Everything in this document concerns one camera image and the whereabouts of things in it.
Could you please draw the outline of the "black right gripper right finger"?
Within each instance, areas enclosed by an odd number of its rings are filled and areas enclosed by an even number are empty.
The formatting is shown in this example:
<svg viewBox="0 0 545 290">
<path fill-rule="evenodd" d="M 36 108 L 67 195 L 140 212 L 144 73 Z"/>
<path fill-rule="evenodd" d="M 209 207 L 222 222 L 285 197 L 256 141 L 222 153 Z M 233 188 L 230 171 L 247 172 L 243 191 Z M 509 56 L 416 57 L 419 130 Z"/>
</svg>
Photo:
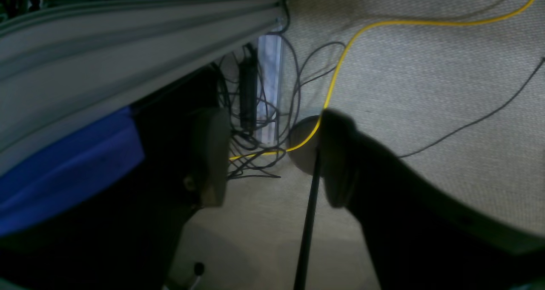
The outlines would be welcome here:
<svg viewBox="0 0 545 290">
<path fill-rule="evenodd" d="M 440 191 L 350 117 L 322 113 L 319 154 L 327 199 L 360 223 L 383 290 L 543 290 L 543 236 Z"/>
</svg>

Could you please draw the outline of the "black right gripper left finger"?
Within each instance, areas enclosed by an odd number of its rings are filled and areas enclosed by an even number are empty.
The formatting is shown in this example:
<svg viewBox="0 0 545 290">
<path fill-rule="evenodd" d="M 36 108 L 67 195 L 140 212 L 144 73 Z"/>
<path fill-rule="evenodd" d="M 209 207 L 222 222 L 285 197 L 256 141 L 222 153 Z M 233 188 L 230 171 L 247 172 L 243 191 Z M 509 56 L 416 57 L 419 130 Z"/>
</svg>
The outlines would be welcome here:
<svg viewBox="0 0 545 290">
<path fill-rule="evenodd" d="M 230 124 L 220 75 L 197 69 L 130 104 L 145 161 L 201 207 L 223 205 Z"/>
</svg>

